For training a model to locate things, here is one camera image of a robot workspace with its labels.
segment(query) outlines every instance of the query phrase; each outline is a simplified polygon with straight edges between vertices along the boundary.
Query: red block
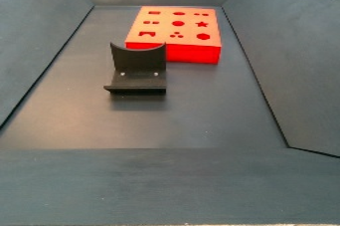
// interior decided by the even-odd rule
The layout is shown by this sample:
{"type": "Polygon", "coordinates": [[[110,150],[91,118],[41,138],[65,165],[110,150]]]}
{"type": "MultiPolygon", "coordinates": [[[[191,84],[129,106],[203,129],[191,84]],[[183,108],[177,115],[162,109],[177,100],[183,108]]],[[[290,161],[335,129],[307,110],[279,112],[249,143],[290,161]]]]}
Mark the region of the red block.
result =
{"type": "Polygon", "coordinates": [[[147,49],[167,44],[167,61],[217,64],[219,36],[213,9],[142,7],[126,48],[147,49]]]}

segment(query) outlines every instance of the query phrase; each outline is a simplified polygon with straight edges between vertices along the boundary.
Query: shape cutout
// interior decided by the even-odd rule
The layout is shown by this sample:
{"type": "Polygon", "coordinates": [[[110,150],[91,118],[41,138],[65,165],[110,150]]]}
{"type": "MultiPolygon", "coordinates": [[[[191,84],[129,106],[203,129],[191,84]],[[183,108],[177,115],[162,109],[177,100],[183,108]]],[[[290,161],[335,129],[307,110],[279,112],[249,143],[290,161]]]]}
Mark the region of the shape cutout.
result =
{"type": "Polygon", "coordinates": [[[174,26],[182,26],[183,25],[183,22],[182,21],[173,21],[171,24],[174,26]]]}
{"type": "Polygon", "coordinates": [[[201,40],[207,40],[209,39],[209,35],[206,35],[205,33],[199,33],[195,35],[195,37],[201,40]]]}
{"type": "Polygon", "coordinates": [[[139,36],[142,36],[142,35],[150,35],[153,37],[155,35],[155,32],[154,31],[141,31],[139,36]]]}

